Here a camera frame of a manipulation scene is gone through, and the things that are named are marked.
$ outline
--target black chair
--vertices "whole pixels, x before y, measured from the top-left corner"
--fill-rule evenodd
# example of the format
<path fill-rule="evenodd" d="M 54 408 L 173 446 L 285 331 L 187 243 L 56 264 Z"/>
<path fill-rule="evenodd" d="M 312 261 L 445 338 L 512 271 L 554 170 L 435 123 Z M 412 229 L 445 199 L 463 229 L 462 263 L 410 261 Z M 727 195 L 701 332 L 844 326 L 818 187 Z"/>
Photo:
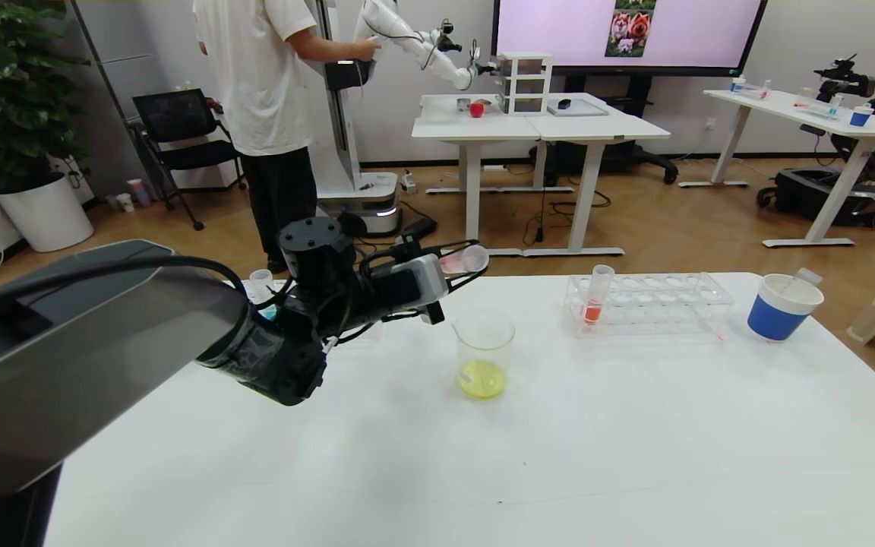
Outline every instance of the black chair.
<path fill-rule="evenodd" d="M 208 101 L 205 100 L 201 90 L 182 90 L 172 93 L 159 93 L 155 96 L 133 97 L 134 106 L 144 123 L 145 131 L 142 136 L 150 147 L 150 151 L 157 158 L 161 169 L 167 174 L 173 192 L 167 194 L 164 190 L 163 181 L 155 184 L 164 201 L 167 210 L 174 210 L 171 198 L 178 197 L 181 207 L 188 212 L 194 229 L 204 229 L 204 224 L 194 218 L 188 202 L 178 188 L 177 182 L 171 175 L 171 171 L 184 171 L 188 169 L 200 169 L 201 167 L 218 166 L 219 163 L 234 162 L 235 172 L 238 175 L 238 187 L 245 189 L 242 181 L 242 171 L 238 162 L 238 152 L 232 146 L 232 135 L 229 134 L 225 125 L 215 119 Z M 189 138 L 199 138 L 211 134 L 215 129 L 221 128 L 225 132 L 228 141 L 213 140 L 204 144 L 188 146 L 174 150 L 161 150 L 160 144 L 174 142 Z"/>

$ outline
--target screen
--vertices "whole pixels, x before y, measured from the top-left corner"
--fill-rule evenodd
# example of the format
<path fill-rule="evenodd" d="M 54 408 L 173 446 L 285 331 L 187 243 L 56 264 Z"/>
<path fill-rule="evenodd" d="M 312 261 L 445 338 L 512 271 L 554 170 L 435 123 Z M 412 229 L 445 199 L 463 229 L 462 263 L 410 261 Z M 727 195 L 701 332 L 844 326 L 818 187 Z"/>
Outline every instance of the screen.
<path fill-rule="evenodd" d="M 498 0 L 496 52 L 558 67 L 740 69 L 764 0 Z"/>

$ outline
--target yellow liquid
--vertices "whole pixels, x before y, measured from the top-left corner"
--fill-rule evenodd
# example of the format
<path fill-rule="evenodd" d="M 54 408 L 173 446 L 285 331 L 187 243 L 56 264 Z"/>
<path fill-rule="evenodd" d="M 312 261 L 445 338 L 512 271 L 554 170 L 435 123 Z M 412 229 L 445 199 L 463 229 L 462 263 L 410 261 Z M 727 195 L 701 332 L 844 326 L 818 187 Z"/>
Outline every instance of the yellow liquid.
<path fill-rule="evenodd" d="M 458 371 L 458 385 L 466 395 L 491 399 L 504 390 L 504 370 L 488 361 L 469 361 Z"/>

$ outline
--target blue cup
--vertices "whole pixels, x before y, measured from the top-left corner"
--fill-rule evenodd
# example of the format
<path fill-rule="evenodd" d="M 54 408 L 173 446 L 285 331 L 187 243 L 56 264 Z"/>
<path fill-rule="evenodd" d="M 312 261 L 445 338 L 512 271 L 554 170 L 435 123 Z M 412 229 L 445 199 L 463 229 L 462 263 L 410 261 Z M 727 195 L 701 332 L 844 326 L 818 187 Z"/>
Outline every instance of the blue cup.
<path fill-rule="evenodd" d="M 857 128 L 865 127 L 866 122 L 869 122 L 869 117 L 873 115 L 873 108 L 869 106 L 858 106 L 853 108 L 853 117 L 850 118 L 850 125 L 855 125 Z"/>
<path fill-rule="evenodd" d="M 782 273 L 765 276 L 747 326 L 763 338 L 782 342 L 826 300 L 815 285 Z"/>

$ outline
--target man's hand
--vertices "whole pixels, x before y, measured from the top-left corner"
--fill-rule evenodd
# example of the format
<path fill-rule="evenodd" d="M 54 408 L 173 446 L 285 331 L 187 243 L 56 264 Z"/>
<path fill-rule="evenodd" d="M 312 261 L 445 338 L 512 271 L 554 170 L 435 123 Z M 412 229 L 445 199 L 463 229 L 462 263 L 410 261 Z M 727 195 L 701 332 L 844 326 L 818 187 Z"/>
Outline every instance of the man's hand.
<path fill-rule="evenodd" d="M 380 44 L 377 44 L 374 40 L 361 40 L 354 42 L 354 58 L 360 59 L 363 62 L 371 62 L 371 60 L 374 60 L 374 55 L 376 55 L 379 48 Z"/>
<path fill-rule="evenodd" d="M 225 109 L 222 108 L 222 103 L 213 100 L 211 97 L 205 97 L 205 103 L 208 103 L 208 108 L 215 111 L 215 114 L 225 114 Z"/>

